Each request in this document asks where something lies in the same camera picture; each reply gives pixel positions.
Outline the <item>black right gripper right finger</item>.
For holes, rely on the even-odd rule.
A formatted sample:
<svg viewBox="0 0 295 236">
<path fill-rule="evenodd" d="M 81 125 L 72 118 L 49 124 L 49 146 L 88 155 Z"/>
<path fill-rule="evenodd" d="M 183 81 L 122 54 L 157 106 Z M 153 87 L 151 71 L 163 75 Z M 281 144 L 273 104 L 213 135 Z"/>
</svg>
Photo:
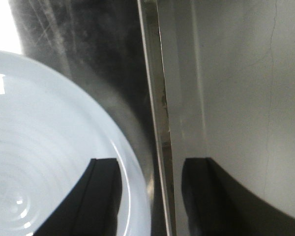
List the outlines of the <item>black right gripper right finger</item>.
<svg viewBox="0 0 295 236">
<path fill-rule="evenodd" d="M 212 158 L 187 158 L 181 190 L 192 236 L 295 236 L 295 219 L 257 197 Z"/>
</svg>

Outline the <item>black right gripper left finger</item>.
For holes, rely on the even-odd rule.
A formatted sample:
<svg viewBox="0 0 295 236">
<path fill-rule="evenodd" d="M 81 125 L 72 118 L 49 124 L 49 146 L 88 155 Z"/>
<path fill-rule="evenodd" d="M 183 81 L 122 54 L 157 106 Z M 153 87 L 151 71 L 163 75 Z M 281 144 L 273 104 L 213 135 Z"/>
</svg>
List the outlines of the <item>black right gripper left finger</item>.
<svg viewBox="0 0 295 236">
<path fill-rule="evenodd" d="M 115 158 L 91 159 L 61 204 L 36 236 L 115 236 L 122 180 Z"/>
</svg>

